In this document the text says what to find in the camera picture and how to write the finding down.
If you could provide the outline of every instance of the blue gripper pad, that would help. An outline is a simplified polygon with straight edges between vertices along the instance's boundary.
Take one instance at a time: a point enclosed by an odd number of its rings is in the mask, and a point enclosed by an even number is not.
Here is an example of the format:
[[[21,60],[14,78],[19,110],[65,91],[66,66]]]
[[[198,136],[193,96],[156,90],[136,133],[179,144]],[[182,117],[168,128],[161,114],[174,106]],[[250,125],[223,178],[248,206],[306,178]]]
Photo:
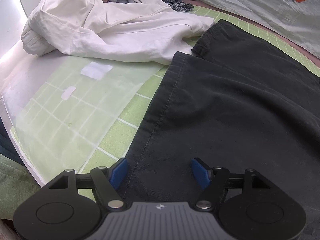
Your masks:
[[[197,183],[200,185],[201,189],[205,189],[210,184],[211,180],[209,178],[209,171],[204,168],[198,161],[194,158],[191,161],[192,173],[196,178]]]
[[[120,183],[126,176],[128,171],[128,161],[126,158],[120,158],[115,164],[113,164],[109,169],[109,182],[114,189],[118,189]]]

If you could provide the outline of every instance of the plastic sheet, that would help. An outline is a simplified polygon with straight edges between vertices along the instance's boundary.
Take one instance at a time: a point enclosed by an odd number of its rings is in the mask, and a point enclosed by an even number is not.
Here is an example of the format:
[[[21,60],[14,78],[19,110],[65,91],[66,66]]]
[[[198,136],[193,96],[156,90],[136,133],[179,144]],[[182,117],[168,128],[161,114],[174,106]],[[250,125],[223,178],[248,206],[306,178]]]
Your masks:
[[[113,68],[101,80],[80,74],[91,62]],[[155,62],[124,63],[58,51],[23,55],[14,65],[3,100],[21,156],[40,184],[64,169],[79,172],[138,89],[162,68]],[[70,86],[76,89],[62,99]]]

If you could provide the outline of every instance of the silver screw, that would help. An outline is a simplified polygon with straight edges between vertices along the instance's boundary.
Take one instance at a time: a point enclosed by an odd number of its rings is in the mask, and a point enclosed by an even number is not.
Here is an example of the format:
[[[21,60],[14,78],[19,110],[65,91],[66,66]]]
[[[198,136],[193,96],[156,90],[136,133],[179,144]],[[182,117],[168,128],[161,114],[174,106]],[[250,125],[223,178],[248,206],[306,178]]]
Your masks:
[[[121,200],[111,200],[108,202],[108,206],[111,208],[121,208],[124,205]]]
[[[208,209],[211,208],[211,202],[207,200],[200,200],[196,203],[196,207],[200,209]]]

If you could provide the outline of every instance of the white sticker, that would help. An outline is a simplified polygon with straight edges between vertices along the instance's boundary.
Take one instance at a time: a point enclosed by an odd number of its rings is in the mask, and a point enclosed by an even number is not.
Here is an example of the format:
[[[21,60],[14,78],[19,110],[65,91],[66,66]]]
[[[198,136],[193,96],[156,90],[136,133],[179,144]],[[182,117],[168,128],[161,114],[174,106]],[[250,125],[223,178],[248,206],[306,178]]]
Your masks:
[[[109,72],[112,68],[113,66],[110,65],[91,62],[81,70],[80,74],[94,78],[96,80],[101,80],[105,73]]]
[[[75,91],[76,88],[73,86],[68,87],[61,95],[61,98],[63,100],[68,100],[68,98],[71,96],[71,94],[73,93],[73,91]]]

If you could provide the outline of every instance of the white logo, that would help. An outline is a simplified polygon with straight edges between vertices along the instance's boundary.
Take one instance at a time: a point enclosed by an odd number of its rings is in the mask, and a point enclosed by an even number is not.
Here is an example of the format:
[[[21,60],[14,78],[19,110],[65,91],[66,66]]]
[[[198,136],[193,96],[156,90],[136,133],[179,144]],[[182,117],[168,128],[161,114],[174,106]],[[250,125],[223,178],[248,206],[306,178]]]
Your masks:
[[[165,206],[162,205],[162,204],[158,204],[158,205],[156,205],[155,207],[156,207],[157,209],[159,209],[159,210],[162,210],[162,209],[165,208]]]

